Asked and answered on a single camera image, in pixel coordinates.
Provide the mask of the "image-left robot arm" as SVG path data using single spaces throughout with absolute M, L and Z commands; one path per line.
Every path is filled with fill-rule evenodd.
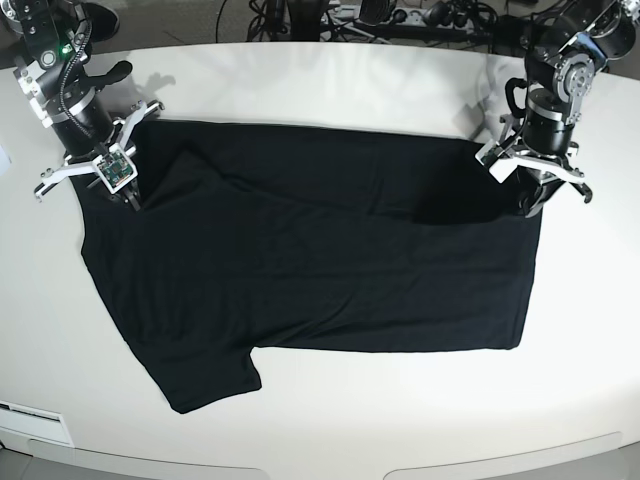
M 35 197 L 42 199 L 65 179 L 91 175 L 111 200 L 138 210 L 131 135 L 160 105 L 140 100 L 127 116 L 113 116 L 99 94 L 125 80 L 132 64 L 119 61 L 102 75 L 85 69 L 93 44 L 118 33 L 118 13 L 93 1 L 4 1 L 1 15 L 19 38 L 16 81 L 39 121 L 54 131 L 65 150 L 62 165 L 42 173 Z

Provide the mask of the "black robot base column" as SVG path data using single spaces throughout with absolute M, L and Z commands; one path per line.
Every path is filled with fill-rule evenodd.
M 318 42 L 323 15 L 321 0 L 288 0 L 291 22 L 291 40 L 295 42 Z

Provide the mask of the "image-right robot arm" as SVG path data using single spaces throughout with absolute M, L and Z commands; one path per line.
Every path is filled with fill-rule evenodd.
M 638 28 L 637 1 L 566 1 L 534 19 L 526 37 L 526 77 L 505 87 L 518 124 L 503 151 L 575 173 L 572 135 L 582 104 L 595 76 L 632 50 Z

